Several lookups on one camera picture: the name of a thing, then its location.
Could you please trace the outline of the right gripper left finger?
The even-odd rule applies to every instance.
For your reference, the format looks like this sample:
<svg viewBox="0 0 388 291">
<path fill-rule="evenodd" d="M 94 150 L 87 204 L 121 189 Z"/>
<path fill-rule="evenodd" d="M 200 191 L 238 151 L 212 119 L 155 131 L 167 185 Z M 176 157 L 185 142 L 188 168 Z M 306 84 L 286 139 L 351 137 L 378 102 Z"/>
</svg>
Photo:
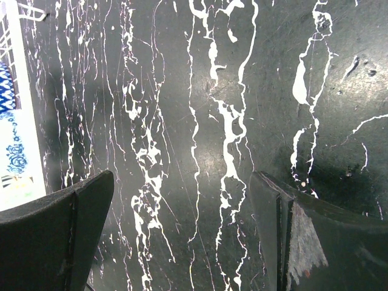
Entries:
<svg viewBox="0 0 388 291">
<path fill-rule="evenodd" d="M 1 290 L 84 290 L 114 193 L 105 170 L 1 212 Z"/>
</svg>

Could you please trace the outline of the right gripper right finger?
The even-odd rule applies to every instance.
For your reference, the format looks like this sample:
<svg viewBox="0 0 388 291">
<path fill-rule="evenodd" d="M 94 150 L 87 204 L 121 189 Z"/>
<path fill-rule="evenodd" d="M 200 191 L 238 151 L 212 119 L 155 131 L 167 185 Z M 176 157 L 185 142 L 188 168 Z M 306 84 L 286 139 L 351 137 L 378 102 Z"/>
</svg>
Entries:
<svg viewBox="0 0 388 291">
<path fill-rule="evenodd" d="M 386 290 L 387 222 L 277 180 L 250 176 L 250 200 L 271 290 Z"/>
</svg>

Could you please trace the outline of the white floral bowl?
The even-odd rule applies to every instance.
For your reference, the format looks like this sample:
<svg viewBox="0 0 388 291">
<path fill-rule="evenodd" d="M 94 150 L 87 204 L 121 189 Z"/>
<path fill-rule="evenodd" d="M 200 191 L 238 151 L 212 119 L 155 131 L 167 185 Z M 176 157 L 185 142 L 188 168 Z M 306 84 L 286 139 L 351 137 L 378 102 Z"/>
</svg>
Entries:
<svg viewBox="0 0 388 291">
<path fill-rule="evenodd" d="M 1 177 L 1 211 L 11 209 L 35 198 L 33 178 L 28 176 Z"/>
</svg>

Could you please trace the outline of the blue patterned bowl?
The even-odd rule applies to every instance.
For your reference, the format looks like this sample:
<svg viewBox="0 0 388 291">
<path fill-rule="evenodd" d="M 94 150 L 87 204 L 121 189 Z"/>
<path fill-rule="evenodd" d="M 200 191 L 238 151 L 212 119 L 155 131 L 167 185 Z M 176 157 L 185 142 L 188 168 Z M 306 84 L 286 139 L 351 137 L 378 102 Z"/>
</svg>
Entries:
<svg viewBox="0 0 388 291">
<path fill-rule="evenodd" d="M 28 130 L 24 112 L 1 113 L 1 176 L 19 176 L 30 167 Z"/>
</svg>

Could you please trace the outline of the red patterned bowl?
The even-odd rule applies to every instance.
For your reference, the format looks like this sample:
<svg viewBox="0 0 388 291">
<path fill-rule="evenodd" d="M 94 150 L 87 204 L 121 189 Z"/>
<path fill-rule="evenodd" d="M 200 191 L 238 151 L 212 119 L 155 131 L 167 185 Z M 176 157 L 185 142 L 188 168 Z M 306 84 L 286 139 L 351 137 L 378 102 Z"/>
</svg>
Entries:
<svg viewBox="0 0 388 291">
<path fill-rule="evenodd" d="M 16 109 L 15 89 L 13 85 L 12 75 L 8 66 L 1 63 L 0 68 L 0 112 L 5 113 Z"/>
</svg>

